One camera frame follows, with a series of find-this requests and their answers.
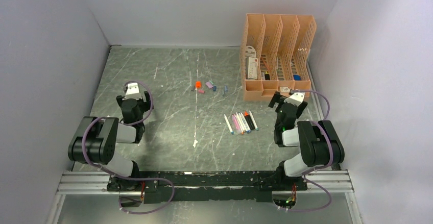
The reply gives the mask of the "black orange highlighter body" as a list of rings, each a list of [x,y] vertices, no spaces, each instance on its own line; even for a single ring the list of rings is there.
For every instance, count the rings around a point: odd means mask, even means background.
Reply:
[[[248,127],[250,128],[250,131],[254,131],[256,129],[256,127],[254,125],[254,122],[253,122],[250,114],[247,111],[244,112],[244,118],[247,122]]]

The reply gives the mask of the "pink capped white marker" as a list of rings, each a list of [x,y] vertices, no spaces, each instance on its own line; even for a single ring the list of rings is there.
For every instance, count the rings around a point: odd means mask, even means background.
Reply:
[[[241,114],[241,113],[240,113],[239,115],[240,115],[241,120],[242,120],[243,123],[244,123],[244,127],[245,127],[247,133],[250,133],[250,132],[251,132],[251,129],[250,129],[250,127],[249,127],[249,125],[248,125],[248,123],[247,123],[247,121],[246,121],[244,115]]]

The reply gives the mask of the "grey capped white marker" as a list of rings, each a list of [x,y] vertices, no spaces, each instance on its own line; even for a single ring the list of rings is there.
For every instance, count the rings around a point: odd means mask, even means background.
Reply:
[[[228,117],[224,114],[224,119],[225,119],[225,122],[226,122],[226,124],[227,124],[227,127],[228,127],[228,129],[229,129],[229,132],[230,132],[230,134],[231,135],[234,135],[234,131],[233,131],[233,129],[232,129],[232,126],[231,126],[231,124],[230,124],[230,122],[229,122],[229,120],[228,120]]]

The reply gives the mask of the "teal capped white marker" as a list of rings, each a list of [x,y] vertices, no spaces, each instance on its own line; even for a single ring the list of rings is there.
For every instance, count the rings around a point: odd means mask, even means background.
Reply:
[[[252,113],[251,111],[249,111],[249,115],[250,115],[250,117],[251,117],[251,120],[252,120],[252,122],[253,122],[253,125],[254,125],[254,127],[255,127],[255,130],[256,130],[256,131],[259,131],[258,125],[257,125],[257,123],[256,123],[256,121],[255,121],[255,118],[254,118],[254,116],[253,116],[253,113]]]

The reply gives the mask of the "blue capped white marker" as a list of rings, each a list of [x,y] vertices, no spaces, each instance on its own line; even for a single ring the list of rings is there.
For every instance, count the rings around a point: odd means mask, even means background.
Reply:
[[[244,124],[244,122],[243,122],[241,116],[239,115],[239,113],[237,113],[236,115],[237,115],[237,117],[238,117],[238,120],[239,120],[240,126],[242,127],[242,130],[243,130],[245,133],[247,133],[248,130],[247,130],[247,128],[245,127],[245,124]]]

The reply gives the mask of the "green capped orange marker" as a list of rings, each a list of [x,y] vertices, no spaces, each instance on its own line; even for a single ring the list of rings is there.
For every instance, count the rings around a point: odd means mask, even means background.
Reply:
[[[237,123],[237,127],[239,128],[239,133],[243,135],[244,134],[244,128],[242,126],[242,123],[241,123],[241,121],[240,121],[240,119],[236,113],[234,114],[234,117],[235,117],[235,120]]]

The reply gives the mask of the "purple highlighter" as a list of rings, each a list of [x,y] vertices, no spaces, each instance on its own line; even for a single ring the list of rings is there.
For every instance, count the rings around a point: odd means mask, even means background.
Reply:
[[[236,120],[235,120],[234,114],[232,114],[231,116],[232,116],[232,121],[233,121],[233,123],[234,123],[234,125],[235,125],[235,128],[236,128],[236,131],[239,133],[239,128],[237,127],[237,123],[236,123]]]

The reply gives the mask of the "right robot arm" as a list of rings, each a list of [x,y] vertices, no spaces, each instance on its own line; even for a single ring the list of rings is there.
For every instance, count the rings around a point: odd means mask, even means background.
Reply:
[[[312,90],[291,90],[288,96],[276,91],[269,102],[277,115],[273,130],[275,144],[299,149],[295,156],[280,162],[276,169],[275,182],[281,190],[289,190],[295,178],[340,164],[345,158],[337,132],[327,119],[329,111],[319,121],[300,119],[307,107],[304,100],[307,93]]]

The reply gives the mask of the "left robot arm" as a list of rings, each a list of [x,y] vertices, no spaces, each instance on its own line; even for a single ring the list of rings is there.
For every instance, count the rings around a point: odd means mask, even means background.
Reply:
[[[121,143],[140,143],[146,130],[144,118],[153,109],[152,96],[145,91],[141,95],[119,95],[116,101],[123,119],[83,117],[68,146],[67,155],[71,161],[122,176],[121,185],[128,191],[135,191],[141,185],[138,165],[124,158],[115,147]]]

